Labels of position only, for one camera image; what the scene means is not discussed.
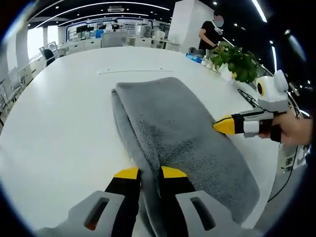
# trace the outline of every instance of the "table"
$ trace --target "table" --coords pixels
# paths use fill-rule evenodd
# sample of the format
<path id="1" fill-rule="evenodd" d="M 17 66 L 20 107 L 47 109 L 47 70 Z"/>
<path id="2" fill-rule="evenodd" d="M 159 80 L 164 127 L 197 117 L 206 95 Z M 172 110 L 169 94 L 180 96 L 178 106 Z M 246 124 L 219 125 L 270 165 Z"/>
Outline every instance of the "table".
<path id="1" fill-rule="evenodd" d="M 179 78 L 215 119 L 252 109 L 236 85 L 183 53 L 143 47 L 101 48 L 59 58 L 24 90 L 0 136 L 0 178 L 11 204 L 32 229 L 55 227 L 71 207 L 134 165 L 117 133 L 111 89 L 118 82 L 163 77 Z M 256 96 L 248 85 L 237 86 Z M 243 135 L 230 138 L 260 189 L 259 201 L 242 225 L 252 228 L 272 190 L 278 144 Z"/>

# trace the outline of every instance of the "black cable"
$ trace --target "black cable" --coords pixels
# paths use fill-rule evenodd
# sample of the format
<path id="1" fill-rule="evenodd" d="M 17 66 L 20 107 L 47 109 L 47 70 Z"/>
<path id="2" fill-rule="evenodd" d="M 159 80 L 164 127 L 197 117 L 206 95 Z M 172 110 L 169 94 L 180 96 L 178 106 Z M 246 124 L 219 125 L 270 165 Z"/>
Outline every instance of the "black cable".
<path id="1" fill-rule="evenodd" d="M 292 167 L 291 167 L 291 171 L 290 171 L 290 174 L 289 174 L 289 176 L 288 176 L 288 178 L 287 178 L 287 181 L 285 182 L 285 184 L 283 185 L 283 187 L 282 187 L 275 195 L 273 195 L 272 198 L 270 198 L 270 199 L 268 200 L 268 202 L 271 201 L 272 199 L 274 199 L 279 193 L 281 193 L 281 191 L 284 189 L 284 187 L 287 185 L 288 181 L 290 180 L 290 177 L 291 177 L 291 174 L 292 174 L 292 171 L 293 171 L 293 167 L 294 167 L 294 164 L 295 164 L 295 160 L 296 160 L 297 150 L 298 150 L 298 146 L 296 147 L 296 150 L 295 150 L 293 165 L 292 165 Z"/>
<path id="2" fill-rule="evenodd" d="M 243 90 L 241 89 L 237 89 L 238 92 L 240 93 L 240 95 L 246 100 L 248 101 L 248 103 L 252 106 L 252 107 L 258 107 L 258 103 L 257 101 L 251 96 L 249 95 L 248 93 L 244 92 Z"/>

